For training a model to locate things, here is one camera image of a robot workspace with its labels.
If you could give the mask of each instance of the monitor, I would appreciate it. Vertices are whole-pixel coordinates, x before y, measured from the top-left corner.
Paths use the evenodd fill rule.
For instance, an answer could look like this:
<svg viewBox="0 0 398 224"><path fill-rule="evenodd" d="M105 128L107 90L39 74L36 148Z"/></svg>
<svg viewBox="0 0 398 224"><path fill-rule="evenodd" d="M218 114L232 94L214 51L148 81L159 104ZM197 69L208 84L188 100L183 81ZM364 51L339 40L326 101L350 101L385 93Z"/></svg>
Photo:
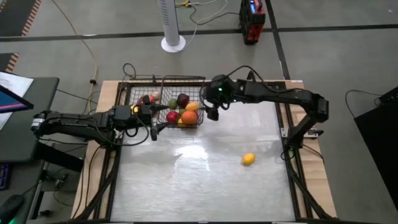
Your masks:
<svg viewBox="0 0 398 224"><path fill-rule="evenodd" d="M0 113L33 109L33 104L0 85Z"/></svg>

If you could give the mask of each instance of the wooden board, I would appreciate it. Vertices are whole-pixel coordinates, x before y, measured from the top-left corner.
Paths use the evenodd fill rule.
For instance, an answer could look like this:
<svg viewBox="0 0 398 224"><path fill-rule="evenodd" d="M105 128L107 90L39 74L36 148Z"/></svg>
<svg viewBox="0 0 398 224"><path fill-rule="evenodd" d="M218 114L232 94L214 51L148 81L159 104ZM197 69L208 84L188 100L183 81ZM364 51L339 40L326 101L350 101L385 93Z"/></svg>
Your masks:
<svg viewBox="0 0 398 224"><path fill-rule="evenodd" d="M104 112L109 110L112 106L114 106L114 102L116 99L116 93L118 90L118 83L120 81L104 81L101 88L101 94L99 96L97 111L96 112ZM128 81L128 82L139 82L139 83L150 83L150 81ZM267 82L283 82L280 80L267 80ZM301 81L285 81L287 88L303 88L304 85ZM296 105L290 106L293 116L294 125L298 124L300 120L305 116L304 110ZM288 126L287 124L287 117L285 113L284 106L281 106L282 110L282 117L284 120L284 125ZM305 139L304 144L310 146L314 150L320 152L318 140L311 140ZM98 144L94 141L89 142L86 159L85 159L85 168L84 168L84 183L83 183L83 194L81 198L81 205L77 211L77 216L84 210L85 207L85 197L88 194L88 202L94 197L95 193L97 193L98 186L100 183L101 178L101 171L104 163L104 156L105 150L100 149L93 160L91 165L91 174L90 174L90 186L88 186L88 165L90 163L90 159L93 157L93 154L98 147ZM323 207L323 209L331 216L335 217L335 206L333 203L333 199L331 197L330 188L328 179L325 172L325 167L323 165L322 160L319 158L318 155L311 152L310 150L303 148L300 150L300 155L302 159L305 179L307 181L307 188L317 200L317 202ZM114 155L111 155L109 160L108 172L110 171L111 166L114 162ZM82 181L80 177L80 182L78 185L78 190L76 193L75 203L73 204L73 210L71 214L71 218L73 218L73 214L75 213L76 209L78 208L78 204L80 201L80 189L81 189ZM299 189L297 189L300 213L302 217L306 217L305 214L305 207L303 203L302 194L300 193ZM106 215L106 207L108 204L109 199L109 188L105 192L101 202L101 210L99 213L99 218L105 218Z"/></svg>

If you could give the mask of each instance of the orange warning stripe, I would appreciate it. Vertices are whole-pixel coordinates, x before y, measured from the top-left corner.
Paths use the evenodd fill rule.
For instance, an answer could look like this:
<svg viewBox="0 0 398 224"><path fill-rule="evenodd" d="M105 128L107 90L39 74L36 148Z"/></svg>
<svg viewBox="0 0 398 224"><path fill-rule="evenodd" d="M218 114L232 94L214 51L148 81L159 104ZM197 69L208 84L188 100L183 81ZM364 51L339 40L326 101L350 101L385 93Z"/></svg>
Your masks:
<svg viewBox="0 0 398 224"><path fill-rule="evenodd" d="M0 6L0 12L2 12L2 10L4 9L4 6L6 6L7 2L8 2L8 0L3 0L2 1L2 4Z"/></svg>
<svg viewBox="0 0 398 224"><path fill-rule="evenodd" d="M6 72L12 73L19 58L19 53L13 53L8 61Z"/></svg>
<svg viewBox="0 0 398 224"><path fill-rule="evenodd" d="M37 15L37 12L39 11L39 7L41 5L42 1L41 0L36 0L35 4L33 5L32 10L30 11L29 17L25 23L25 26L22 30L22 36L26 36L27 33L29 32L30 28L32 27L33 21L35 20L35 17Z"/></svg>

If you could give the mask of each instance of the floor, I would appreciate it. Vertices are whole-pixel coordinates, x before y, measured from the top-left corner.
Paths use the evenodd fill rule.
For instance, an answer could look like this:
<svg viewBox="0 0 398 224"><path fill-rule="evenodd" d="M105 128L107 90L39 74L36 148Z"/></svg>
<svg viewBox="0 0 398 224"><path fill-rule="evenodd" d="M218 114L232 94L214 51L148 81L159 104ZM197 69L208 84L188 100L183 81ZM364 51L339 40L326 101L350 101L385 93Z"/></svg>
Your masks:
<svg viewBox="0 0 398 224"><path fill-rule="evenodd" d="M57 2L79 34L162 32L156 0ZM398 2L394 0L272 0L271 3L278 28L398 24ZM198 6L194 18L209 16L223 4L224 1L219 0ZM230 0L225 11L237 12L239 4L238 0ZM177 9L180 30L194 29L189 20L191 11L184 7ZM235 29L237 24L238 17L228 15L199 29ZM271 28L269 18L265 28ZM42 0L27 36L59 35L73 35L73 31L53 2ZM211 78L246 64L264 79L281 80L288 72L291 79L303 80L306 88L330 101L330 119L319 125L325 131L320 137L320 146L338 216L358 222L398 223L398 211L344 99L350 89L383 94L397 86L398 29L279 32L277 35L281 49L277 48L271 32L264 32L253 46L244 45L241 34L201 34L179 54L165 53L160 48L161 36L86 42L98 63L96 90L101 88L103 80L120 80L122 65L126 62L132 63L139 74ZM14 73L25 77L59 77L59 89L88 96L88 80L94 74L94 65L79 40L0 42L0 53L14 52L19 53ZM288 70L281 69L284 63ZM246 75L247 71L242 71L235 78ZM374 106L373 99L373 96L353 93L348 101L357 116ZM58 92L52 109L81 113L84 106L85 101ZM49 197L46 203L52 204L51 200Z"/></svg>

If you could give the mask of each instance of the metal basket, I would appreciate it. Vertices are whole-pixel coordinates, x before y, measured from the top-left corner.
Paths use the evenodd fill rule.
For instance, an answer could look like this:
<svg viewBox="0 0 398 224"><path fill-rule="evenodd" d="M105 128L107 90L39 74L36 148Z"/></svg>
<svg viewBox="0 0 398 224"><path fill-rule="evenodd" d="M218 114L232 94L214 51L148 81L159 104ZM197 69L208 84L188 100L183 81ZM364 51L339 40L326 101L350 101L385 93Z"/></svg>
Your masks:
<svg viewBox="0 0 398 224"><path fill-rule="evenodd" d="M183 126L179 126L177 123L168 125L168 128L197 128L203 122L203 103L200 101L200 89L201 83L197 85L188 85L192 80L196 80L199 82L204 83L205 77L196 77L196 76L186 76L186 75L167 75L162 80L162 85L160 88L160 104L168 105L169 101L172 98L177 99L179 94L184 93L189 96L189 102L197 102L199 104L199 110L197 110L198 119L195 124L184 124ZM167 119L166 116L171 111L178 112L181 109L179 106L173 109L166 109L159 112L157 122L158 123L166 123Z"/></svg>

